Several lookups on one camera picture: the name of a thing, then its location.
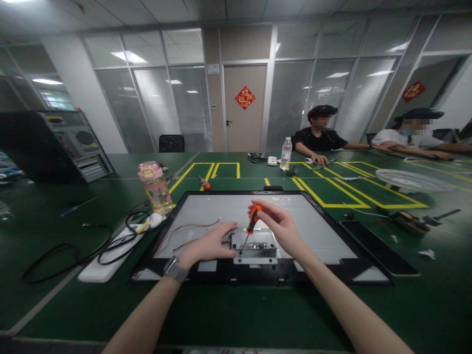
white shirt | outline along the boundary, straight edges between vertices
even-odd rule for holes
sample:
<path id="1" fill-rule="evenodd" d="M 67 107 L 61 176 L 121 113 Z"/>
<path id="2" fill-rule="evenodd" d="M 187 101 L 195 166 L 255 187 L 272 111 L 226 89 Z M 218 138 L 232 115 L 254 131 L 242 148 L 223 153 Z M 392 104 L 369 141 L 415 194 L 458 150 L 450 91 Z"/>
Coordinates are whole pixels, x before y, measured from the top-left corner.
<path id="1" fill-rule="evenodd" d="M 411 135 L 411 137 L 412 141 L 408 144 L 408 135 L 403 135 L 395 129 L 384 129 L 372 139 L 372 144 L 379 145 L 386 141 L 395 141 L 401 145 L 413 148 L 430 149 L 444 143 L 444 141 L 436 139 L 431 135 Z"/>

black shirt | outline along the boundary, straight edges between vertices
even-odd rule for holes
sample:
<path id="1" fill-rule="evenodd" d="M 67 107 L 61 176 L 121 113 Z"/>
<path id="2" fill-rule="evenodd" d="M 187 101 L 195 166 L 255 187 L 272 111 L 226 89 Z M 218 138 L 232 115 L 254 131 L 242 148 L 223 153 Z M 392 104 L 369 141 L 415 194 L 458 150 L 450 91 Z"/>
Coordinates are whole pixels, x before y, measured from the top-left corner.
<path id="1" fill-rule="evenodd" d="M 313 135 L 311 127 L 307 127 L 295 133 L 295 144 L 297 143 L 302 143 L 312 151 L 330 151 L 343 148 L 348 142 L 335 130 L 323 130 L 317 138 Z"/>

sleeve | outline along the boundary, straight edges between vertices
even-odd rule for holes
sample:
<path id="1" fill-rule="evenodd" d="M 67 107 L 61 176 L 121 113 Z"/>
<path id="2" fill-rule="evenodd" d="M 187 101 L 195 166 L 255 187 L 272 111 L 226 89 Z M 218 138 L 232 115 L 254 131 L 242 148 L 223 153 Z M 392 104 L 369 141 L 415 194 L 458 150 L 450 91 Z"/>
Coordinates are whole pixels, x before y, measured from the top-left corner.
<path id="1" fill-rule="evenodd" d="M 329 132 L 331 141 L 332 141 L 332 150 L 338 150 L 343 148 L 348 142 L 341 138 L 335 130 Z"/>
<path id="2" fill-rule="evenodd" d="M 420 135 L 420 141 L 418 142 L 418 147 L 422 149 L 434 148 L 438 145 L 444 143 L 444 141 L 436 139 L 431 135 Z"/>
<path id="3" fill-rule="evenodd" d="M 305 139 L 305 134 L 303 134 L 302 130 L 299 130 L 298 132 L 295 133 L 295 139 L 294 139 L 295 145 L 297 143 L 302 143 L 303 145 L 306 146 L 306 139 Z"/>
<path id="4" fill-rule="evenodd" d="M 380 145 L 383 142 L 386 141 L 395 141 L 397 143 L 401 143 L 401 141 L 398 141 L 397 139 L 394 138 L 392 134 L 390 134 L 389 130 L 391 129 L 384 129 L 377 133 L 377 135 L 372 139 L 372 144 L 373 145 Z"/>

bottle cap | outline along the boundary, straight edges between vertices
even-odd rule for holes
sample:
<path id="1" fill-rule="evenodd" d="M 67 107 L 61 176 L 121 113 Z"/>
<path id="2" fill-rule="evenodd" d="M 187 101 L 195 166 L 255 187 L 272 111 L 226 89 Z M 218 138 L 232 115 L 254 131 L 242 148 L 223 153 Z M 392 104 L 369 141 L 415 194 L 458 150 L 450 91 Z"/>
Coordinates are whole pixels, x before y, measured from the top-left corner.
<path id="1" fill-rule="evenodd" d="M 138 176 L 142 181 L 159 178 L 163 175 L 162 169 L 155 161 L 146 161 L 138 166 Z"/>

pink water bottle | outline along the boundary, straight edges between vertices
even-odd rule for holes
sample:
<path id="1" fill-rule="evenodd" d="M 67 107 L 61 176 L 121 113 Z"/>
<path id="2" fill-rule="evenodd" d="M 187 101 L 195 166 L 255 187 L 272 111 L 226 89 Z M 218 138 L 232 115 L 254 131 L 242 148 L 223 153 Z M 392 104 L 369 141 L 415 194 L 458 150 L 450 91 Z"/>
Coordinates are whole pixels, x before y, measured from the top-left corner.
<path id="1" fill-rule="evenodd" d="M 138 166 L 138 176 L 143 181 L 144 190 L 152 210 L 165 215 L 172 210 L 172 199 L 167 188 L 166 178 L 155 161 L 146 161 Z"/>

